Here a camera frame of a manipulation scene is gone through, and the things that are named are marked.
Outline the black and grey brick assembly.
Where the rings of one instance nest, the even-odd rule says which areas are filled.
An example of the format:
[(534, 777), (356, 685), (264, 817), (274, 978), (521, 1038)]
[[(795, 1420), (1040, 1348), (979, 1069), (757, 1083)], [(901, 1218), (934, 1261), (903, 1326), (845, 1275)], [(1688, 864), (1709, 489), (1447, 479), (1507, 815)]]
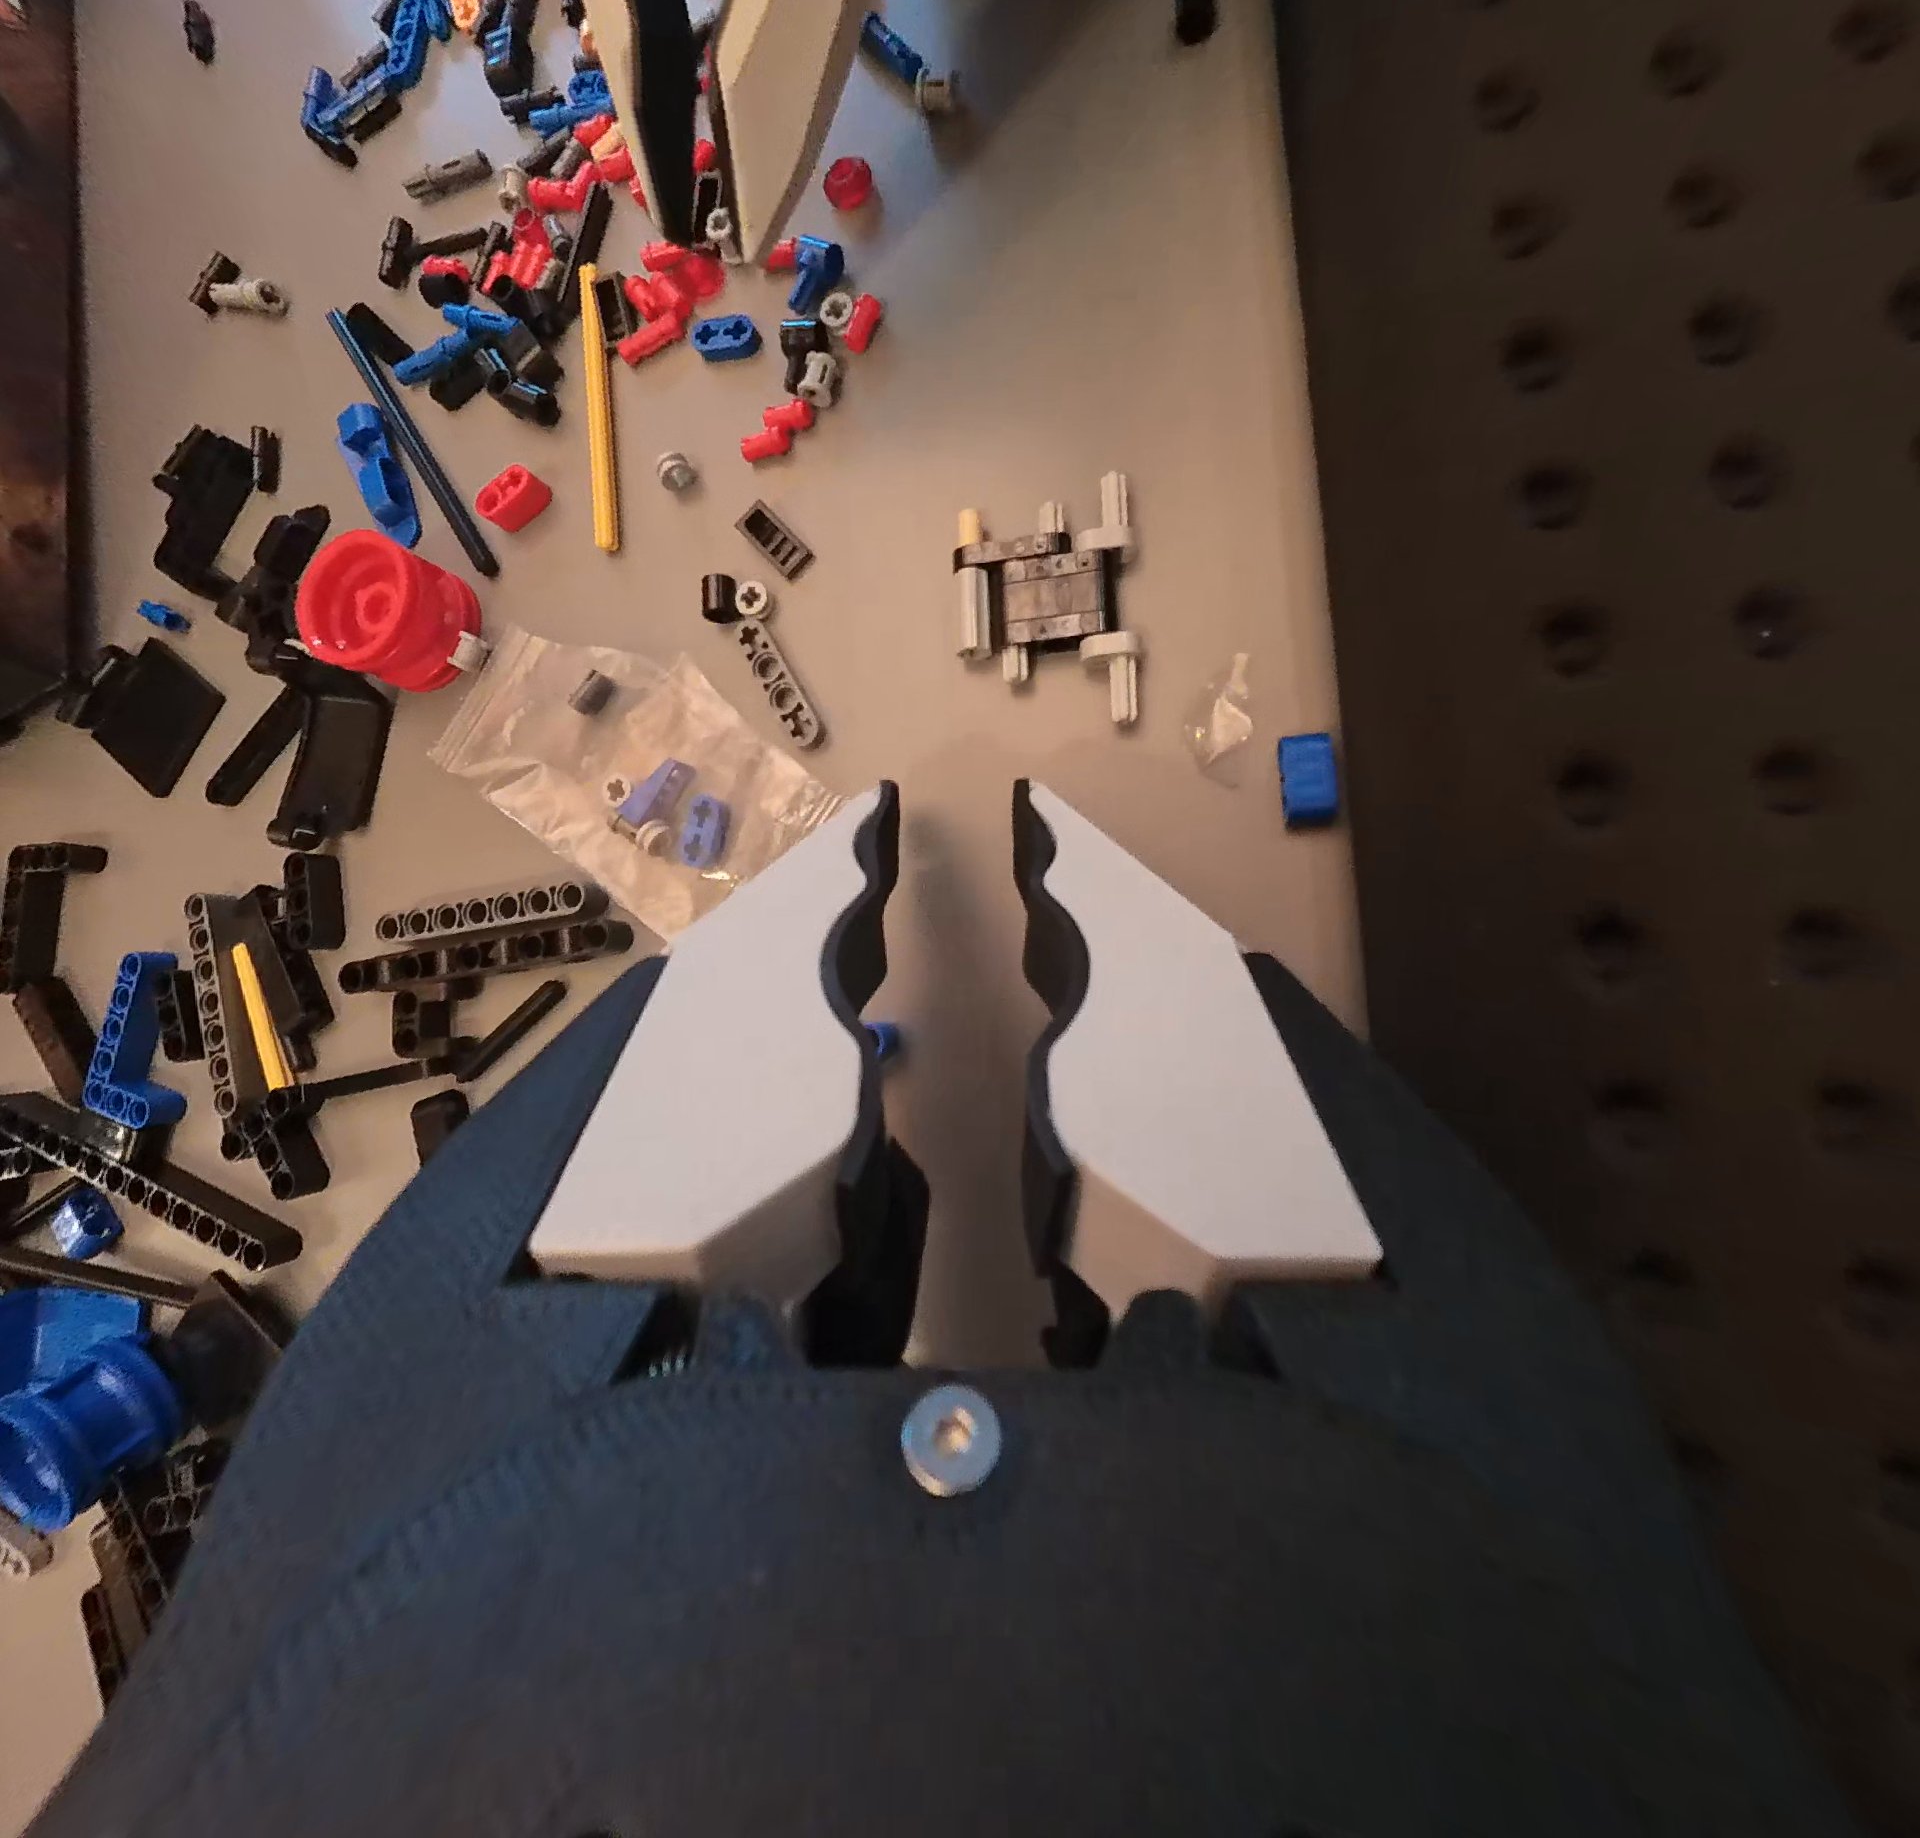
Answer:
[(1073, 655), (1107, 683), (1110, 723), (1140, 723), (1140, 634), (1124, 627), (1120, 580), (1139, 553), (1131, 477), (1103, 475), (1098, 521), (1073, 531), (1069, 508), (1043, 505), (1037, 531), (995, 538), (982, 514), (957, 514), (951, 559), (957, 657), (999, 663), (1002, 681), (1025, 688), (1040, 657)]

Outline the long black axle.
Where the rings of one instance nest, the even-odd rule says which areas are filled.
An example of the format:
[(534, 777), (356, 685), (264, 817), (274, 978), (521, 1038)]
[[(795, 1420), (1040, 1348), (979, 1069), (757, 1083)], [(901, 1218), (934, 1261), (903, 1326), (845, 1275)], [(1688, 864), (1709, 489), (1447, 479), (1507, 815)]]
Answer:
[(467, 555), (473, 570), (480, 578), (500, 578), (502, 572), (493, 546), (483, 535), (467, 498), (444, 471), (442, 461), (437, 458), (429, 440), (422, 437), (388, 366), (372, 355), (349, 312), (338, 308), (327, 311), (327, 325), (346, 353), (349, 363), (352, 363), (356, 375), (367, 385), (372, 405), (382, 412), (388, 434), (397, 442), (397, 451), (408, 461), (424, 485), (447, 528)]

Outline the dark printed box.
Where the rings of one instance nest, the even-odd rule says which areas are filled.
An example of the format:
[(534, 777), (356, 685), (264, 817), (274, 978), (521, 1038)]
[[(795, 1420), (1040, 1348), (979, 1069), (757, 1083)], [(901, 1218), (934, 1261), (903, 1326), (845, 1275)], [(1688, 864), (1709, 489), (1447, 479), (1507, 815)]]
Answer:
[(2, 743), (95, 628), (77, 0), (2, 0)]

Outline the pile of black beams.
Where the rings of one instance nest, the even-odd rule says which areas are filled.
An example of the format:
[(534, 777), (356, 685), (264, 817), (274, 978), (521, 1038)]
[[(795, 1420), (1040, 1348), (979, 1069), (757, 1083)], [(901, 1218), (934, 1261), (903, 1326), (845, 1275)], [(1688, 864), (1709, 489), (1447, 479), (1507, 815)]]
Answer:
[[(52, 980), (4, 994), (46, 1078), (40, 1088), (6, 1094), (36, 1093), (89, 1112), (101, 1122), (104, 1152), (145, 1164), (169, 1160), (291, 1224), (294, 1202), (331, 1186), (318, 1137), (324, 1112), (385, 1091), (419, 1091), (410, 1130), (416, 1157), (429, 1160), (469, 1118), (469, 1091), (480, 1083), (454, 1083), (461, 1050), (539, 987), (583, 967), (346, 994), (338, 975), (324, 978), (323, 965), (346, 945), (344, 881), (338, 859), (318, 851), (291, 851), (274, 885), (240, 894), (192, 893), (182, 918), (185, 950), (170, 950), (176, 972), (158, 1008), (152, 1064), (152, 1078), (185, 1097), (182, 1121), (131, 1130), (84, 1109), (86, 1069), (123, 961), (98, 1019), (84, 1012), (60, 962)], [(238, 940), (253, 953), (297, 1075), (291, 1091), (262, 1083), (231, 962)], [(152, 1465), (111, 1478), (98, 1502), (59, 1532), (39, 1535), (4, 1511), (4, 1576), (36, 1576), (51, 1564), (55, 1540), (86, 1522), (95, 1570), (78, 1597), (80, 1628), (101, 1702), (111, 1707), (180, 1584), (231, 1443), (286, 1345), (274, 1301), (249, 1278), (291, 1267), (250, 1275), (113, 1201), (123, 1240), (95, 1261), (66, 1261), (52, 1242), (51, 1217), (80, 1191), (78, 1179), (36, 1168), (4, 1147), (4, 1294), (44, 1287), (145, 1301), (157, 1358), (180, 1388), (188, 1426)]]

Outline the black flat panel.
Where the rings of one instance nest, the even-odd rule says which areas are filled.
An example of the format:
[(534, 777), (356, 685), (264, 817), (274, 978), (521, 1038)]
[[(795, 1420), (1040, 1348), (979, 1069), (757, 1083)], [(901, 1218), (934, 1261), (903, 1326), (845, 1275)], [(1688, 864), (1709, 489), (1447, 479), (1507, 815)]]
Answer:
[(371, 679), (312, 659), (282, 683), (298, 694), (300, 735), (267, 835), (286, 853), (318, 853), (371, 824), (394, 705)]

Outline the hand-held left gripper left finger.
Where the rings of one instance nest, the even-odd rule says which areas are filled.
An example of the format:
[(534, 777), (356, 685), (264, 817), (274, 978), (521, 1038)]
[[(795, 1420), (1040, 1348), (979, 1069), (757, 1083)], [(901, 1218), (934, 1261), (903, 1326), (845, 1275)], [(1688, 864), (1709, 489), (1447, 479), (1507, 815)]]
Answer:
[(532, 1229), (544, 1278), (755, 1298), (816, 1365), (901, 1365), (930, 1196), (864, 1021), (899, 883), (880, 780), (672, 945)]

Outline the very long black beam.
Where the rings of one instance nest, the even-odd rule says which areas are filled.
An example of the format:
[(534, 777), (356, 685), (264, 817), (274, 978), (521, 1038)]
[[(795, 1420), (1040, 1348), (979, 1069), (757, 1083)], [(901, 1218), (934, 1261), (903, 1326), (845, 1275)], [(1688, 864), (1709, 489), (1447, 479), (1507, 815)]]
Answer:
[(157, 1158), (151, 1164), (101, 1147), (101, 1122), (36, 1091), (2, 1097), (2, 1139), (36, 1168), (60, 1171), (84, 1188), (143, 1211), (157, 1224), (250, 1275), (293, 1267), (300, 1229), (209, 1180)]

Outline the red wheel hub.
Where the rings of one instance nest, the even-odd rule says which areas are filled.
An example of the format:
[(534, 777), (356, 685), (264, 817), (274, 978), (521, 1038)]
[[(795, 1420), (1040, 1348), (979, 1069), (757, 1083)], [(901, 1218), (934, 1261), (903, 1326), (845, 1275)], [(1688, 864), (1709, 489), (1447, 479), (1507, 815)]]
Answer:
[(316, 548), (300, 575), (297, 627), (314, 660), (404, 694), (454, 685), (459, 637), (484, 637), (483, 607), (463, 578), (374, 531)]

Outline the dark grey short beam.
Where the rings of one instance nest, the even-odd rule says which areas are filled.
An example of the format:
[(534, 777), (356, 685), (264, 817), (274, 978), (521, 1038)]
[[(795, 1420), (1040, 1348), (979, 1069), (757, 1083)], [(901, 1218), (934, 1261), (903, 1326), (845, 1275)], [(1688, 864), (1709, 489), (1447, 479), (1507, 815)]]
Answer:
[(753, 681), (761, 688), (786, 741), (805, 753), (823, 748), (826, 743), (824, 719), (781, 651), (769, 624), (765, 621), (742, 618), (732, 627), (732, 634)]

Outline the clear plastic zip bag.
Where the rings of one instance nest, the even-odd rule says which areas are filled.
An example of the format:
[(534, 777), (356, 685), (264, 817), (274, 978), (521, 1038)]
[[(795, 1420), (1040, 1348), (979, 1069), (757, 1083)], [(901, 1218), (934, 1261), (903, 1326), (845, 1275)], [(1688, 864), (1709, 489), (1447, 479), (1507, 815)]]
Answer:
[[(566, 703), (589, 672), (620, 687), (594, 719)], [(660, 949), (847, 805), (795, 755), (766, 743), (690, 657), (658, 664), (519, 628), (493, 643), (433, 759), (606, 890)], [(643, 844), (620, 843), (608, 812), (668, 759), (695, 766), (676, 812), (645, 824)], [(724, 857), (707, 871), (685, 866), (676, 854), (683, 820), (700, 795), (732, 812)]]

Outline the pile of small coloured connectors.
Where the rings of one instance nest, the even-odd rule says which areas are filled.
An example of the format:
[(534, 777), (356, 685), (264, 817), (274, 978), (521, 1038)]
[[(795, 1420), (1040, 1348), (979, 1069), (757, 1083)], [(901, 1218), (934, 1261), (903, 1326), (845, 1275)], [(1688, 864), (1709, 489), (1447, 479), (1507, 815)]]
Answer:
[[(470, 34), (475, 44), (487, 53), (490, 85), (502, 92), (505, 103), (523, 103), (530, 90), (530, 28), (539, 3), (487, 0), (479, 31)], [(583, 0), (579, 0), (574, 14), (583, 33), (591, 34), (597, 57), (597, 67), (579, 75), (579, 92), (585, 96), (572, 103), (551, 99), (532, 110), (526, 120), (551, 140), (563, 138), (564, 144), (585, 144), (589, 133), (601, 131), (604, 138), (620, 136), (622, 149), (604, 161), (586, 158), (579, 171), (566, 176), (536, 171), (525, 174), (521, 195), (509, 199), (509, 211), (517, 219), (517, 226), (493, 232), (487, 238), (479, 272), (463, 283), (475, 295), (490, 300), (505, 297), (506, 303), (493, 312), (479, 314), (479, 330), (456, 329), (424, 353), (410, 353), (374, 314), (349, 312), (363, 343), (385, 363), (394, 385), (442, 383), (453, 385), (461, 397), (469, 397), (469, 391), (484, 387), (475, 357), (480, 350), (490, 350), (498, 363), (498, 376), (493, 380), (496, 394), (525, 397), (529, 405), (523, 412), (544, 426), (558, 419), (553, 385), (546, 379), (546, 373), (553, 371), (553, 355), (546, 344), (549, 339), (560, 334), (563, 326), (581, 321), (581, 300), (577, 289), (560, 292), (546, 287), (563, 261), (543, 238), (543, 219), (564, 205), (579, 211), (583, 225), (568, 259), (574, 272), (585, 263), (597, 265), (598, 261), (591, 242), (602, 231), (602, 212), (608, 209), (616, 184), (628, 187), (655, 219), (649, 197), (637, 179), (635, 158), (615, 117), (608, 77), (585, 20)], [(681, 247), (660, 234), (660, 242), (645, 252), (645, 277), (628, 284), (643, 323), (620, 336), (615, 347), (627, 363), (639, 363), (676, 339), (685, 339), (700, 299), (708, 292), (693, 283), (695, 268), (703, 267), (708, 274), (721, 274), (723, 271), (721, 257), (703, 247), (708, 212), (719, 205), (729, 206), (713, 104), (710, 38), (717, 14), (710, 23), (699, 25), (689, 12), (699, 55), (700, 92), (695, 110), (697, 134), (693, 146), (699, 237), (695, 245)], [(424, 46), (430, 40), (461, 34), (448, 0), (385, 0), (377, 14), (377, 26), (382, 31), (385, 46), (378, 65), (361, 62), (343, 79), (329, 75), (324, 68), (314, 68), (302, 94), (302, 133), (327, 156), (346, 166), (356, 165), (358, 144), (367, 136), (387, 128), (398, 117), (407, 90), (421, 81)], [(758, 265), (792, 267), (797, 252), (798, 245), (784, 234)]]

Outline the black studded mat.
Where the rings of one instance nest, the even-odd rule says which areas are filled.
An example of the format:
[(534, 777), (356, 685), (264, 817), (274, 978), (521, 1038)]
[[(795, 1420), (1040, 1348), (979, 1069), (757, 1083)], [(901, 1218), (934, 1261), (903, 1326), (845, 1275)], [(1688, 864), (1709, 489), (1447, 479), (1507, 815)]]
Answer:
[(1366, 1011), (1917, 1835), (1918, 0), (1271, 0)]

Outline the short yellow axle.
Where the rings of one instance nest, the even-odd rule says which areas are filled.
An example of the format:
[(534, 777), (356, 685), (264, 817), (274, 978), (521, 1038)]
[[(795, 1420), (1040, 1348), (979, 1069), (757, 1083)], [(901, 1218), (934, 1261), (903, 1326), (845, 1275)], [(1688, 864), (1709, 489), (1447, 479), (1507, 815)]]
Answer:
[(260, 1083), (268, 1093), (291, 1093), (298, 1081), (285, 1050), (253, 950), (244, 938), (233, 945), (231, 962), (249, 1022)]

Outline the black angled beam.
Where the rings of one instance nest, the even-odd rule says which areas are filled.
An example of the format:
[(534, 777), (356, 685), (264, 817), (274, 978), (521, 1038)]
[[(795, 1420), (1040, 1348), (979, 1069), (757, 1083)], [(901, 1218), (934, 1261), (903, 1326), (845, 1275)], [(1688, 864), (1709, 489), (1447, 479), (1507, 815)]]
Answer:
[(17, 996), (59, 972), (68, 883), (107, 871), (111, 853), (97, 843), (23, 843), (4, 866), (2, 994)]

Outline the black square panel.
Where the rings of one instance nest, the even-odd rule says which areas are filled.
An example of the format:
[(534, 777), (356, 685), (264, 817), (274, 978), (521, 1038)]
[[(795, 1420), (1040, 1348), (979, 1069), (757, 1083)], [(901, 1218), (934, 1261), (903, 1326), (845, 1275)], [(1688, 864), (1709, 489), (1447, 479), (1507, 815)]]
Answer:
[(166, 641), (104, 646), (71, 679), (57, 719), (91, 737), (146, 795), (165, 801), (213, 733), (229, 699)]

